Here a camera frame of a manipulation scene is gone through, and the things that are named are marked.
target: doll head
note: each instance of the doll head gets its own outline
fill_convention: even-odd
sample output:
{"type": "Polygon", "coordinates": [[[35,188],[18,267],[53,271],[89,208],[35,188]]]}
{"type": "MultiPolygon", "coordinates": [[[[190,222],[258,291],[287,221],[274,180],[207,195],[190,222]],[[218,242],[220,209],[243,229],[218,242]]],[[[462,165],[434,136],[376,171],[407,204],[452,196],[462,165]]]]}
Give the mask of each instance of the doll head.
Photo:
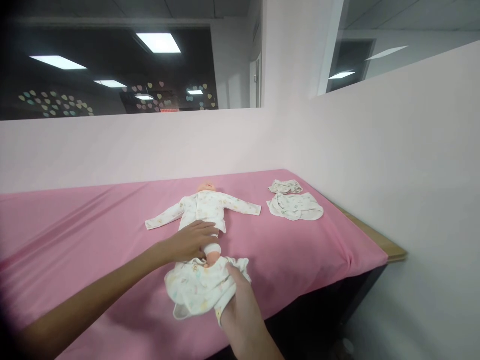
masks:
{"type": "Polygon", "coordinates": [[[217,188],[215,187],[215,185],[213,184],[213,182],[210,182],[210,181],[206,181],[204,182],[202,185],[200,185],[198,187],[198,189],[196,190],[197,193],[201,192],[201,191],[217,191],[217,188]]]}

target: ceiling tile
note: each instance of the ceiling tile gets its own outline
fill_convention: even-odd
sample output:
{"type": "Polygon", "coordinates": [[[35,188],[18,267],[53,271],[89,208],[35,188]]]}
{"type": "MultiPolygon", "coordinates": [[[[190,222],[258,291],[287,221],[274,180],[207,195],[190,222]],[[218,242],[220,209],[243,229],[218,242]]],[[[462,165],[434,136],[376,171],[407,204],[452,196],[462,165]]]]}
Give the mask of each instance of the ceiling tile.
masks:
{"type": "Polygon", "coordinates": [[[165,0],[175,19],[214,19],[214,0],[165,0]]]}
{"type": "Polygon", "coordinates": [[[249,13],[250,0],[225,1],[217,0],[215,4],[215,15],[217,18],[224,17],[246,17],[249,13]]]}
{"type": "Polygon", "coordinates": [[[437,12],[439,9],[452,4],[456,0],[420,0],[402,11],[391,20],[384,23],[382,30],[405,30],[413,24],[420,23],[425,17],[437,12]]]}
{"type": "Polygon", "coordinates": [[[124,18],[114,0],[69,1],[68,7],[81,18],[124,18]]]}
{"type": "Polygon", "coordinates": [[[348,28],[358,19],[360,19],[364,14],[368,13],[371,8],[382,0],[345,0],[345,5],[348,5],[346,24],[345,27],[348,28]]]}
{"type": "Polygon", "coordinates": [[[348,30],[372,30],[385,24],[419,0],[382,0],[360,17],[348,30]]]}
{"type": "Polygon", "coordinates": [[[429,13],[409,30],[454,31],[480,19],[480,1],[457,0],[429,13]]]}
{"type": "Polygon", "coordinates": [[[115,2],[127,18],[171,18],[164,0],[115,0],[115,2]]]}

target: baby doll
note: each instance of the baby doll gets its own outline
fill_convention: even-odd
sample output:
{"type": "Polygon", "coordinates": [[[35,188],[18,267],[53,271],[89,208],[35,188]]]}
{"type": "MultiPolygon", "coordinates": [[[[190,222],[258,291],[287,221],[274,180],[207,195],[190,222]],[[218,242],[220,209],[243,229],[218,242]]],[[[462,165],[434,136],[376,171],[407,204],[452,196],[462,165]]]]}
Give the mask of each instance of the baby doll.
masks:
{"type": "MultiPolygon", "coordinates": [[[[202,220],[215,223],[217,229],[226,233],[224,209],[230,209],[241,214],[259,216],[262,207],[222,192],[217,192],[213,183],[205,182],[198,187],[196,194],[183,197],[179,203],[173,205],[164,213],[147,220],[145,225],[148,230],[152,230],[181,217],[179,230],[196,220],[202,220]]],[[[212,267],[222,254],[222,248],[217,243],[207,245],[202,250],[206,255],[205,268],[212,267]]]]}

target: folded baby clothes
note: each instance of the folded baby clothes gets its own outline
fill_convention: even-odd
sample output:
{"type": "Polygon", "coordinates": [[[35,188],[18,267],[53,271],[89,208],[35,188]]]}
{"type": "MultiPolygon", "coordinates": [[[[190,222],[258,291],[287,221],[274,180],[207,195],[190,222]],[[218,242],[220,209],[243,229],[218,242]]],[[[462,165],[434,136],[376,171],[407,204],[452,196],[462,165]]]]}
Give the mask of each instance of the folded baby clothes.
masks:
{"type": "Polygon", "coordinates": [[[301,193],[304,189],[296,180],[290,181],[279,181],[275,180],[273,184],[268,188],[274,194],[298,194],[301,193]]]}
{"type": "Polygon", "coordinates": [[[227,264],[232,263],[251,283],[247,274],[249,260],[235,260],[221,257],[208,268],[198,258],[189,262],[178,262],[175,268],[165,276],[166,291],[175,303],[173,317],[177,320],[203,315],[215,309],[215,315],[220,324],[220,318],[225,307],[237,292],[237,285],[227,270],[227,264]]]}
{"type": "Polygon", "coordinates": [[[288,220],[318,220],[324,215],[324,208],[309,192],[302,195],[276,194],[271,201],[266,202],[270,212],[288,220]]]}

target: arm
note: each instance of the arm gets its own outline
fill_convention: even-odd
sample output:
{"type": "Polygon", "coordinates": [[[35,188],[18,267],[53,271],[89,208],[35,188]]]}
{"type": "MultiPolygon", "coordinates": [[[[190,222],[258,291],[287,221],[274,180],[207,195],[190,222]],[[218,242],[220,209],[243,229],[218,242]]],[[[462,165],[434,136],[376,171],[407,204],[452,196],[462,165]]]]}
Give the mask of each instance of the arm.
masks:
{"type": "Polygon", "coordinates": [[[260,205],[255,205],[250,202],[237,199],[236,197],[230,195],[225,195],[225,198],[223,200],[226,202],[224,202],[225,208],[233,210],[240,214],[259,216],[260,212],[262,211],[262,207],[260,205]]]}
{"type": "Polygon", "coordinates": [[[285,360],[262,319],[259,304],[248,280],[240,270],[227,264],[236,283],[236,294],[220,319],[238,360],[285,360]]]}
{"type": "Polygon", "coordinates": [[[211,236],[219,233],[214,225],[195,221],[27,326],[19,334],[26,352],[34,359],[55,359],[145,276],[171,262],[204,257],[200,247],[218,241],[211,236]]]}

